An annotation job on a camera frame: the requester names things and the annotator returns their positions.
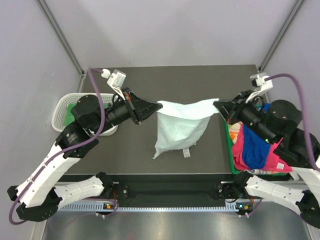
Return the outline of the blue towel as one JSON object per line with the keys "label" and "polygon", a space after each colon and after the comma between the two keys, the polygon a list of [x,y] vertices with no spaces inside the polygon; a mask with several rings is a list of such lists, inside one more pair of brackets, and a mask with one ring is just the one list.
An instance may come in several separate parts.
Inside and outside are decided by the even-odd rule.
{"label": "blue towel", "polygon": [[250,122],[257,115],[254,107],[250,103],[244,107],[244,113],[241,113],[243,131],[243,149],[242,159],[246,166],[250,169],[263,169],[267,162],[267,157],[270,151],[270,145],[261,139],[249,126]]}

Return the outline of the white mint towel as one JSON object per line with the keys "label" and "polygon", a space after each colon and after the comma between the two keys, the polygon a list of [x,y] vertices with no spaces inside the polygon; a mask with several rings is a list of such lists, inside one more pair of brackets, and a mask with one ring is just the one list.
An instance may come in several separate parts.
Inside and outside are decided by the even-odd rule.
{"label": "white mint towel", "polygon": [[162,108],[157,111],[157,140],[154,159],[168,151],[183,152],[184,158],[191,156],[190,147],[204,134],[211,116],[218,114],[214,106],[218,98],[181,104],[160,100]]}

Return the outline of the green microfiber towel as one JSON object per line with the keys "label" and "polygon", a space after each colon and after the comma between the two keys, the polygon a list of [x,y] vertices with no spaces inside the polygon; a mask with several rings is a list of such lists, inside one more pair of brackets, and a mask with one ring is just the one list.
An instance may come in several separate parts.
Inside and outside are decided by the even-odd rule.
{"label": "green microfiber towel", "polygon": [[76,104],[75,103],[71,103],[67,106],[66,108],[66,113],[65,113],[65,117],[64,117],[64,122],[63,122],[63,126],[66,127],[68,126],[69,124],[71,124],[75,118],[71,112],[72,108],[75,106]]}

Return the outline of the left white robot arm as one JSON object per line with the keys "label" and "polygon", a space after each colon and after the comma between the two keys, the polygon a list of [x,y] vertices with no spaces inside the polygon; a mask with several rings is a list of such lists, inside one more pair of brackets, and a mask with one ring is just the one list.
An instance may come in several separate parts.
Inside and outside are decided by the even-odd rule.
{"label": "left white robot arm", "polygon": [[136,96],[129,88],[114,94],[114,101],[105,107],[100,94],[82,96],[71,109],[74,121],[58,135],[42,163],[19,186],[7,190],[13,205],[9,222],[16,212],[23,224],[42,222],[64,206],[87,198],[109,198],[114,191],[109,176],[100,172],[88,179],[64,186],[56,183],[69,168],[99,144],[98,136],[126,120],[140,125],[163,105]]}

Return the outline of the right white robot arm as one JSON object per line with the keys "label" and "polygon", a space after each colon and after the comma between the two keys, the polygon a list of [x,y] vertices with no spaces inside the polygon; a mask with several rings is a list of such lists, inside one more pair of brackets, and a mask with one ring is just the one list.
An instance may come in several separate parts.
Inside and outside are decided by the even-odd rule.
{"label": "right white robot arm", "polygon": [[252,100],[252,91],[243,91],[232,100],[213,105],[228,124],[241,122],[265,144],[276,144],[274,154],[292,168],[308,186],[307,190],[268,182],[244,170],[231,185],[239,198],[253,196],[272,201],[298,214],[309,225],[320,227],[320,172],[312,164],[320,157],[320,143],[305,129],[299,129],[303,115],[287,100],[275,100],[268,109],[258,108],[260,96]]}

